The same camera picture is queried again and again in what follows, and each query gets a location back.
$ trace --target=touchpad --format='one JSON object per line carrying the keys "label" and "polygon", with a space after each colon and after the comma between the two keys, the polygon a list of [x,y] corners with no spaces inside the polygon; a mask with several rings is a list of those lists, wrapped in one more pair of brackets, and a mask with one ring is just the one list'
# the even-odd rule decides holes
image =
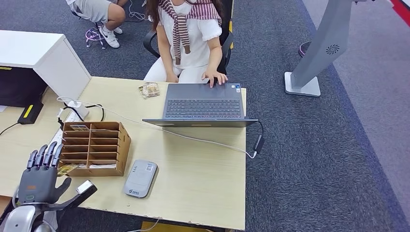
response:
{"label": "touchpad", "polygon": [[209,84],[201,85],[201,98],[204,99],[221,99],[225,98],[225,85],[219,85],[215,82],[213,88]]}

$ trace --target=white cable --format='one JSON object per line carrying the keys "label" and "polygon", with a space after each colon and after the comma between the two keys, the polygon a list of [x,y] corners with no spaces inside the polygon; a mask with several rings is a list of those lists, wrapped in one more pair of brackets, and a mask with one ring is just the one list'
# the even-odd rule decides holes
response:
{"label": "white cable", "polygon": [[[69,98],[69,97],[58,97],[58,98],[57,98],[57,101],[59,101],[59,102],[66,102],[67,100],[62,100],[63,98],[69,99],[69,101],[73,101],[73,99],[71,99],[71,98]],[[164,129],[162,129],[162,128],[156,127],[156,126],[151,125],[151,124],[146,124],[146,123],[134,121],[134,120],[132,120],[132,119],[129,119],[129,118],[127,118],[127,117],[124,117],[124,116],[122,116],[122,115],[120,115],[120,114],[118,114],[118,113],[116,113],[116,112],[114,112],[114,111],[112,111],[112,110],[109,110],[109,109],[107,109],[107,108],[105,108],[105,107],[99,106],[99,105],[94,104],[94,103],[90,103],[90,102],[86,102],[86,101],[79,101],[79,102],[82,102],[82,103],[84,103],[84,104],[96,105],[97,107],[100,107],[100,108],[102,108],[102,109],[104,109],[104,110],[106,110],[106,111],[109,111],[109,112],[111,112],[111,113],[113,113],[113,114],[115,114],[115,115],[117,115],[117,116],[119,116],[119,117],[121,117],[121,118],[123,118],[123,119],[125,119],[125,120],[131,121],[131,122],[135,122],[135,123],[138,123],[138,124],[141,124],[141,125],[144,125],[144,126],[147,126],[147,127],[153,128],[153,129],[156,129],[156,130],[158,130],[158,131],[164,131],[164,132],[167,132],[167,133],[170,133],[170,134],[173,134],[173,135],[177,135],[177,136],[182,137],[182,138],[192,139],[192,140],[195,140],[195,141],[205,142],[205,143],[210,143],[210,144],[216,144],[216,145],[224,146],[224,147],[227,147],[227,148],[236,150],[236,151],[241,151],[241,152],[244,152],[245,154],[247,154],[247,156],[249,156],[249,158],[251,158],[251,159],[255,158],[255,156],[256,156],[256,152],[253,153],[253,156],[251,156],[247,151],[242,150],[242,149],[237,148],[237,147],[234,147],[234,146],[229,146],[229,145],[220,144],[220,143],[217,143],[217,142],[214,142],[214,141],[209,141],[209,140],[204,140],[204,139],[197,139],[197,138],[188,137],[188,136],[185,136],[185,135],[182,135],[182,134],[177,134],[177,133],[174,133],[174,132],[170,132],[169,130],[164,130]]]}
{"label": "white cable", "polygon": [[147,20],[147,19],[145,19],[145,14],[139,13],[139,12],[135,12],[135,11],[131,11],[132,0],[130,0],[130,2],[131,2],[131,4],[130,4],[130,6],[128,7],[128,11],[129,11],[130,13],[128,14],[128,17],[130,17],[130,18],[136,17],[136,18],[139,19],[139,20]]}
{"label": "white cable", "polygon": [[48,221],[46,221],[46,220],[43,219],[43,222],[44,222],[44,224],[46,224],[47,226],[50,227],[50,229],[51,229],[52,232],[56,232],[56,230],[54,229],[54,227],[53,227]]}
{"label": "white cable", "polygon": [[17,194],[18,194],[18,187],[19,186],[17,185],[17,188],[15,189],[13,198],[12,198],[12,204],[13,204],[14,209],[17,208],[17,205],[15,204],[15,198],[17,197]]}
{"label": "white cable", "polygon": [[157,219],[157,222],[155,222],[155,224],[152,225],[151,228],[148,228],[148,229],[140,229],[140,230],[136,230],[136,231],[127,231],[127,232],[149,231],[149,230],[151,230],[152,228],[154,228],[154,227],[158,224],[159,221],[160,221],[160,219]]}

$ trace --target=vent grille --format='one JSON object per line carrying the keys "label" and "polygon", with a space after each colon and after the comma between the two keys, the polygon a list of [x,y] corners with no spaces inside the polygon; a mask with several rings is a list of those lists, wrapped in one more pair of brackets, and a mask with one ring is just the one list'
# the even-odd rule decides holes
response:
{"label": "vent grille", "polygon": [[330,45],[330,46],[327,47],[327,49],[326,49],[326,54],[328,54],[328,55],[333,55],[333,54],[336,54],[339,50],[340,50],[340,46],[339,46],[339,45],[337,45],[337,44]]}

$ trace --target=sock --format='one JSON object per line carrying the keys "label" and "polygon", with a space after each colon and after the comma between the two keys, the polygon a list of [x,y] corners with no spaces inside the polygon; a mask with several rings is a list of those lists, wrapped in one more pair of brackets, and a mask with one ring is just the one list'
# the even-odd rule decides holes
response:
{"label": "sock", "polygon": [[102,30],[105,31],[105,32],[112,32],[112,30],[109,30],[107,27],[105,27],[105,24],[102,27]]}

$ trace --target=white t-shirt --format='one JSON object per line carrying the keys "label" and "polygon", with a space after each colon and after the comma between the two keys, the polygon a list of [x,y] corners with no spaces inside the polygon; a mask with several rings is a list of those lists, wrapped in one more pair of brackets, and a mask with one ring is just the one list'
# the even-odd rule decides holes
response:
{"label": "white t-shirt", "polygon": [[[191,10],[192,5],[184,2],[179,6],[173,5],[173,7],[175,13],[187,15]],[[164,9],[160,8],[159,12],[159,25],[164,26],[166,36],[168,38],[169,44],[171,45],[171,56],[174,61],[174,66],[180,69],[186,69],[207,65],[209,62],[210,52],[207,41],[219,37],[222,34],[222,29],[219,27],[218,20],[198,20],[194,18],[187,19],[191,53],[186,54],[185,49],[181,44],[181,64],[175,65],[174,46],[172,43],[174,20],[165,12]]]}
{"label": "white t-shirt", "polygon": [[71,5],[73,2],[75,2],[75,0],[66,0],[68,5]]}

